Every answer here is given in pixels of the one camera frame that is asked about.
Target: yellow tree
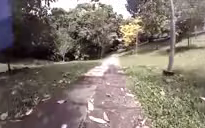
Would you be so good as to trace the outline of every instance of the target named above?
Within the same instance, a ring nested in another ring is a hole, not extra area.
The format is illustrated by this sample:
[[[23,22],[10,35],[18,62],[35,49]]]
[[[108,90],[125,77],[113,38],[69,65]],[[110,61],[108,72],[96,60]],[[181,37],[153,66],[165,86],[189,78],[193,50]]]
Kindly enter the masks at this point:
[[[125,43],[125,46],[134,45],[136,46],[136,52],[138,47],[138,37],[143,31],[141,26],[142,20],[140,18],[135,18],[129,21],[129,23],[121,25],[120,31]]]

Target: paved walkway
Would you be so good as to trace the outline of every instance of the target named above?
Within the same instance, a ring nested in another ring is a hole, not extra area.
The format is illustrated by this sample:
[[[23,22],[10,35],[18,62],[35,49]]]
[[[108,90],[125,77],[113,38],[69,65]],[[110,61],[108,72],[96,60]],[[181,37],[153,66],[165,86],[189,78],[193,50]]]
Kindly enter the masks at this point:
[[[148,128],[118,65],[117,57],[106,59],[59,98],[5,128]]]

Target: lawn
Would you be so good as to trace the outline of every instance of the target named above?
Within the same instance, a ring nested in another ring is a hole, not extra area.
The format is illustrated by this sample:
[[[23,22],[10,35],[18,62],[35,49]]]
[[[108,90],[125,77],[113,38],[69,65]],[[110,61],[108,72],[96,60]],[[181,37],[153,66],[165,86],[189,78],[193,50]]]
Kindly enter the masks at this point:
[[[165,77],[168,47],[121,58],[128,86],[154,128],[205,128],[205,35],[176,46],[175,76]]]
[[[99,61],[67,62],[0,73],[0,115],[24,117],[36,105],[58,96]]]

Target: white sky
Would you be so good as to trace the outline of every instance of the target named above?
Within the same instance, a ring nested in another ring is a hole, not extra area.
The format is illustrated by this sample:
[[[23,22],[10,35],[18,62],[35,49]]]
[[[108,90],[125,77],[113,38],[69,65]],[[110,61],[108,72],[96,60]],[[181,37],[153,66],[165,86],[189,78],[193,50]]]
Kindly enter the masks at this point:
[[[58,0],[58,2],[53,3],[52,7],[60,7],[65,10],[75,8],[79,3],[90,2],[90,0]],[[129,12],[125,8],[126,0],[100,0],[103,4],[111,5],[115,12],[122,14],[124,18],[130,17]]]

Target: yellow foliage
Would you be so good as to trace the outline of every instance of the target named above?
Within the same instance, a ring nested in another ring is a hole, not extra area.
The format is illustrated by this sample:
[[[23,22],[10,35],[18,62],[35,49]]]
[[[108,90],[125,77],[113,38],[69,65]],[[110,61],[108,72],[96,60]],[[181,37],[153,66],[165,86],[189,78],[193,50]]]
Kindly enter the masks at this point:
[[[123,35],[123,40],[125,41],[126,46],[133,44],[138,32],[142,32],[142,26],[140,25],[141,22],[140,18],[136,18],[128,24],[121,25],[120,31]]]

